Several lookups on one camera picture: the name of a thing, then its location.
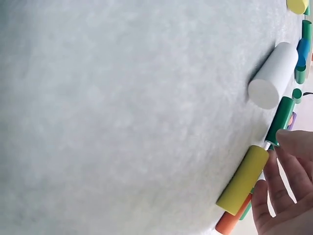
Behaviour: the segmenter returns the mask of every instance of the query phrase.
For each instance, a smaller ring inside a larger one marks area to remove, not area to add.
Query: purple foam piece
[[[294,125],[294,122],[297,118],[297,114],[295,112],[292,113],[292,123],[287,127],[287,130],[291,131]]]

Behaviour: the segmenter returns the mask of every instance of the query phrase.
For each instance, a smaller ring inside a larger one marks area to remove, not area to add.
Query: fingernail
[[[288,130],[279,129],[279,130],[276,132],[276,135],[285,136],[285,135],[288,135],[288,133],[289,133]]]

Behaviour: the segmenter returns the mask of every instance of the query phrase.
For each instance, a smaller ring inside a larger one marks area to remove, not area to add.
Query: blue foam cylinder
[[[302,38],[299,41],[297,51],[298,51],[298,55],[299,55],[297,66],[303,67],[307,63],[307,58],[308,58],[308,54],[310,51],[309,40]]]

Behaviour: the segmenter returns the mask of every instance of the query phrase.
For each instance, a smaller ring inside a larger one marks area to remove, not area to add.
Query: foam piece
[[[249,206],[249,203],[251,201],[252,194],[249,193],[249,195],[246,197],[242,205],[240,206],[240,209],[236,213],[236,215],[232,215],[228,212],[225,212],[217,225],[215,226],[216,231],[223,235],[229,235],[236,224],[238,223],[239,219],[242,217],[242,215],[245,213],[245,210]]]
[[[287,7],[295,14],[303,14],[309,6],[309,0],[287,0]]]
[[[265,140],[272,145],[278,146],[276,132],[279,129],[286,129],[292,115],[295,102],[293,99],[284,96],[279,103],[273,122],[268,130]]]
[[[309,41],[309,43],[312,42],[312,22],[308,20],[302,21],[302,38],[305,38]]]
[[[292,98],[296,104],[300,104],[302,99],[302,91],[299,88],[294,89],[292,92]]]
[[[308,54],[310,51],[309,40],[302,38],[299,41],[297,51],[298,51],[298,56],[299,56],[297,66],[300,66],[300,67],[306,66]]]
[[[268,152],[252,145],[216,204],[228,213],[236,215],[257,182],[267,160]]]
[[[248,86],[250,99],[263,109],[275,108],[283,96],[298,61],[289,43],[280,43]]]
[[[297,119],[297,114],[295,112],[293,112],[292,113],[292,123],[287,127],[287,130],[289,130],[289,131],[292,130],[296,119]]]
[[[251,207],[252,207],[252,204],[251,204],[251,202],[250,202],[250,203],[248,204],[248,206],[247,206],[245,212],[243,213],[243,215],[240,217],[239,220],[244,220],[244,219],[245,219],[245,217],[246,217],[246,215],[248,214],[248,212],[249,212],[249,210],[251,209]]]
[[[311,5],[311,2],[309,1],[309,6],[307,7],[307,9],[304,12],[304,15],[306,15],[306,16],[309,16],[311,14],[310,5]]]
[[[288,126],[290,126],[293,122],[293,116],[291,115],[290,119],[289,119],[289,122],[288,122]]]
[[[305,82],[307,66],[296,66],[294,70],[294,78],[298,84],[303,84]]]

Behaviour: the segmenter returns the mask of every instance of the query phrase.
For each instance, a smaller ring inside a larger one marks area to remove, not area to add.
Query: small green cylinder
[[[248,204],[248,206],[247,206],[245,212],[244,212],[243,215],[240,217],[240,220],[243,220],[243,219],[245,218],[245,216],[248,214],[249,210],[251,209],[251,206],[252,206],[252,204],[251,204],[251,202],[250,202],[250,203]]]
[[[308,20],[302,21],[302,38],[309,41],[310,47],[312,44],[312,22]]]
[[[269,150],[274,150],[274,146],[271,144],[268,149]]]
[[[310,11],[310,3],[311,1],[309,1],[309,6],[307,7],[307,9],[305,10],[305,12],[304,12],[304,14],[306,15],[306,16],[309,16],[310,14],[311,14],[311,11]]]
[[[280,101],[273,122],[268,130],[265,140],[275,146],[279,146],[276,139],[276,132],[279,129],[286,129],[294,108],[294,100],[284,96]]]
[[[298,84],[303,84],[305,81],[305,70],[307,66],[297,66],[294,70],[294,78]]]
[[[292,98],[296,104],[300,104],[302,99],[302,91],[299,88],[294,89],[292,92]]]

